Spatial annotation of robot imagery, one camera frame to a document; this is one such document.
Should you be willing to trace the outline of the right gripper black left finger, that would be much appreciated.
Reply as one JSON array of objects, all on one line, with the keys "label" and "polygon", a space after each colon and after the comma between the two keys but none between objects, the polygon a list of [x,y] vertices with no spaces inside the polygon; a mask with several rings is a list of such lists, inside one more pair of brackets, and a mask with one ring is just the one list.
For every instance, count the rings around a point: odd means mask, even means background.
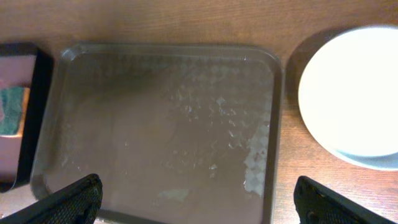
[{"label": "right gripper black left finger", "polygon": [[103,184],[97,174],[90,174],[1,219],[1,223],[94,223],[102,198]]}]

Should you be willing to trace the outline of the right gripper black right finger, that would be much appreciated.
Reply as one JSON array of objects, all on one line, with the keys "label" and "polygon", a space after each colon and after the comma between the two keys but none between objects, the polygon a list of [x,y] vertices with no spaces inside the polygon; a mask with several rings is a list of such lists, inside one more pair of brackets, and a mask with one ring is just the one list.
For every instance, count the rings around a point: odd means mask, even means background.
[{"label": "right gripper black right finger", "polygon": [[294,204],[300,224],[394,224],[304,175],[297,179]]}]

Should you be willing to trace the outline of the pale green stained plate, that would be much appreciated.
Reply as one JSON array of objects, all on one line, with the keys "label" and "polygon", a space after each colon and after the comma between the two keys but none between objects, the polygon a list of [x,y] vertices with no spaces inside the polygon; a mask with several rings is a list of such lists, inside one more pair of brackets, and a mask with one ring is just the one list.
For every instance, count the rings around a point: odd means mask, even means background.
[{"label": "pale green stained plate", "polygon": [[323,44],[302,72],[298,105],[337,158],[397,170],[397,26],[358,27]]}]

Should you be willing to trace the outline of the green and orange sponge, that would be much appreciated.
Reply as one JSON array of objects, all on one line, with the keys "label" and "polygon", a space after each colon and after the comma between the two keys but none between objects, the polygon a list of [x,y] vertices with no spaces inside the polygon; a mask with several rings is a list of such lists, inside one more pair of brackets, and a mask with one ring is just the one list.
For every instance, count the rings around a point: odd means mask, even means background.
[{"label": "green and orange sponge", "polygon": [[30,89],[22,86],[1,89],[1,137],[22,136],[29,95]]}]

